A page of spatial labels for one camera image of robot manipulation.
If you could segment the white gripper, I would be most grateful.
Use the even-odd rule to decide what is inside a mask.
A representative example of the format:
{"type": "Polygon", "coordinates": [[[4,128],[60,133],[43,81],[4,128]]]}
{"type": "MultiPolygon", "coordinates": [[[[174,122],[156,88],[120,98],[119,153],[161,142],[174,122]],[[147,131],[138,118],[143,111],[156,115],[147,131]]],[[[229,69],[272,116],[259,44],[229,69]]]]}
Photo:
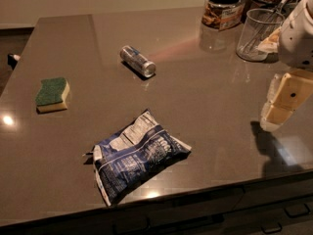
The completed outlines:
{"type": "Polygon", "coordinates": [[[278,52],[282,63],[300,68],[276,73],[271,80],[260,126],[264,131],[273,132],[313,94],[313,0],[301,0],[282,27],[262,40],[257,49],[265,53],[278,52]]]}

